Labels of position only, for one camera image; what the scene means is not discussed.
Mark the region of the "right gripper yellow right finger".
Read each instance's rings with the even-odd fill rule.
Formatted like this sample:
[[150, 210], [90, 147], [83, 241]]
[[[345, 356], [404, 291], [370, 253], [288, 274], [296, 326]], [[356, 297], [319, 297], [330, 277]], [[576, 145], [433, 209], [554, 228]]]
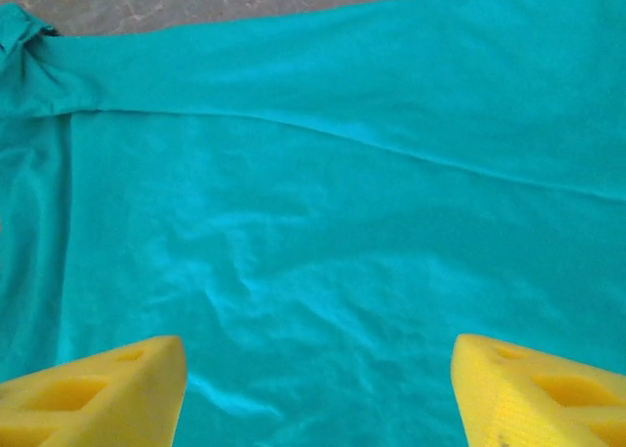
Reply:
[[470, 446], [622, 446], [625, 378], [483, 335], [459, 335], [451, 382]]

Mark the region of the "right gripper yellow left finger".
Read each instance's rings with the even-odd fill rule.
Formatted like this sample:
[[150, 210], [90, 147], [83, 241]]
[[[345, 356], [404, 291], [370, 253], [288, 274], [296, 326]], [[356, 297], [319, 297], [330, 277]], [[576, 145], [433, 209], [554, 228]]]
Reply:
[[162, 335], [1, 385], [4, 446], [170, 446], [187, 386], [180, 337]]

